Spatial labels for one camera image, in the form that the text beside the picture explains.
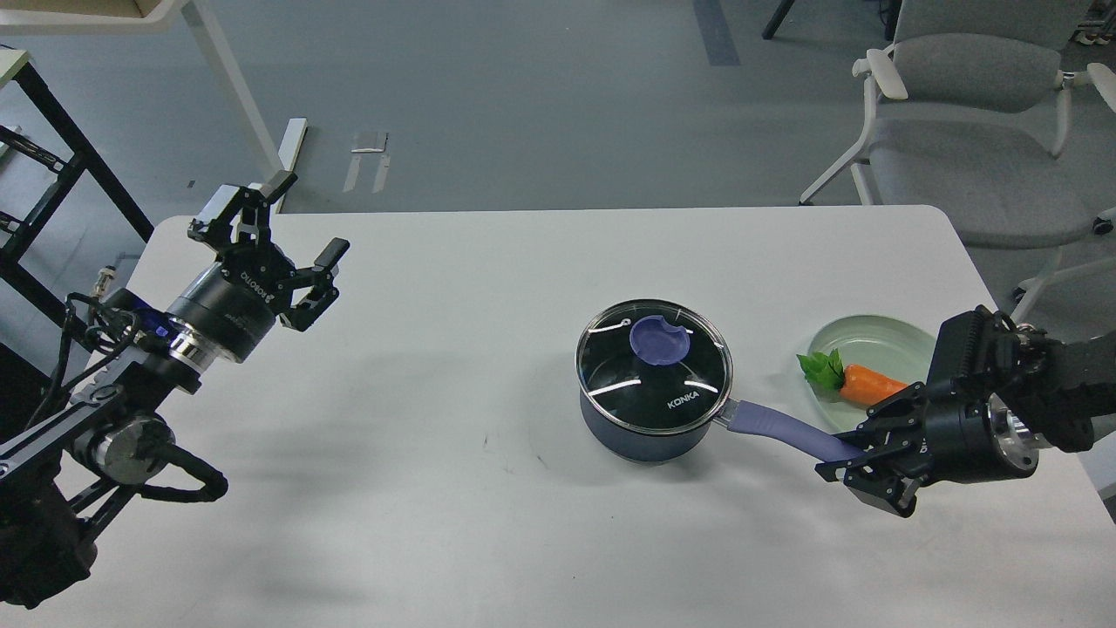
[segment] orange carrot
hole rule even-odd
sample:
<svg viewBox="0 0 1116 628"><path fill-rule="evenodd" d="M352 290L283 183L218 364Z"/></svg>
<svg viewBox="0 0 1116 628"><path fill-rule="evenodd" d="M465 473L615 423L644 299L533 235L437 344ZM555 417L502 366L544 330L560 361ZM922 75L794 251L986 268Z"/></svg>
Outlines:
<svg viewBox="0 0 1116 628"><path fill-rule="evenodd" d="M845 367L845 386L837 392L862 406L875 406L906 388L906 385L860 365Z"/></svg>
<svg viewBox="0 0 1116 628"><path fill-rule="evenodd" d="M840 355L811 354L799 356L806 381L828 390L836 390L843 398L862 406L875 406L906 388L906 385L860 365L841 364Z"/></svg>

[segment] lid knob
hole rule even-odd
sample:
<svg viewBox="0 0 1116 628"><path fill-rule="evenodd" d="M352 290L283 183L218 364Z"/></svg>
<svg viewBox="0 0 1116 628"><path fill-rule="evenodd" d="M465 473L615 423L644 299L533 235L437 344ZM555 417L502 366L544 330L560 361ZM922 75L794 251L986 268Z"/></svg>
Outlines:
<svg viewBox="0 0 1116 628"><path fill-rule="evenodd" d="M690 354L690 334L662 316L645 317L632 326L628 344L639 360L652 367L677 365Z"/></svg>

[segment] floor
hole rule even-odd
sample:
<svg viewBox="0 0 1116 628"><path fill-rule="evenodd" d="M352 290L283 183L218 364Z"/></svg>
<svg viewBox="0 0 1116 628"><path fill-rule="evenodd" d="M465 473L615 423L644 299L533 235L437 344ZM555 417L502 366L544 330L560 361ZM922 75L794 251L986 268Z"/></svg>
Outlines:
<svg viewBox="0 0 1116 628"><path fill-rule="evenodd" d="M215 4L271 132L291 116L310 120L288 212L793 204L856 137L860 84L849 67L886 44L873 0L799 2L770 41L760 32L775 0ZM0 44L32 52L154 222L196 213L221 183L260 178L181 20L156 35ZM1064 58L1065 69L1116 67L1116 46L1070 44ZM1116 202L1116 114L1095 90L1075 98L1062 161L1099 210ZM1041 105L1018 122L1049 138L1051 112ZM0 91L0 124L64 152L15 86ZM377 133L388 134L386 155L355 162L352 148ZM0 211L26 211L47 182L21 155L0 157ZM852 180L816 202L857 202ZM106 263L126 278L142 250L85 181L26 265L65 293L88 289ZM971 254L1004 308L1043 259ZM1070 252L1110 254L1116 235ZM1110 331L1112 279L1052 288L1032 322L1066 341ZM56 330L7 286L0 297L0 339L49 370ZM1103 496L1116 492L1116 439L1083 460Z"/></svg>

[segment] pot lid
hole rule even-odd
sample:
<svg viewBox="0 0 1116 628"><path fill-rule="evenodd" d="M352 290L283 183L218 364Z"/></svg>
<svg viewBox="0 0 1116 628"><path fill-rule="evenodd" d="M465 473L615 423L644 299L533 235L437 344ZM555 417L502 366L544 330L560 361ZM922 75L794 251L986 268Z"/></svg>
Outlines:
<svg viewBox="0 0 1116 628"><path fill-rule="evenodd" d="M728 399L732 380L721 335L694 311L657 299L599 313L581 335L577 369L597 412L661 436L704 425Z"/></svg>

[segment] plate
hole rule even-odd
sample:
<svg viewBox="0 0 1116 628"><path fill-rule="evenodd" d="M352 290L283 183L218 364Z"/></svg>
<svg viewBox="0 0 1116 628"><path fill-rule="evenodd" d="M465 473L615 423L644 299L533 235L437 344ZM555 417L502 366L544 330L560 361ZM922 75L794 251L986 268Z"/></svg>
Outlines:
<svg viewBox="0 0 1116 628"><path fill-rule="evenodd" d="M828 356L834 349L840 352L846 366L862 365L892 379L914 384L926 380L934 356L934 337L911 323L862 313L821 328L810 341L808 351ZM864 408L845 402L836 393L807 386L835 432L852 432L864 422Z"/></svg>

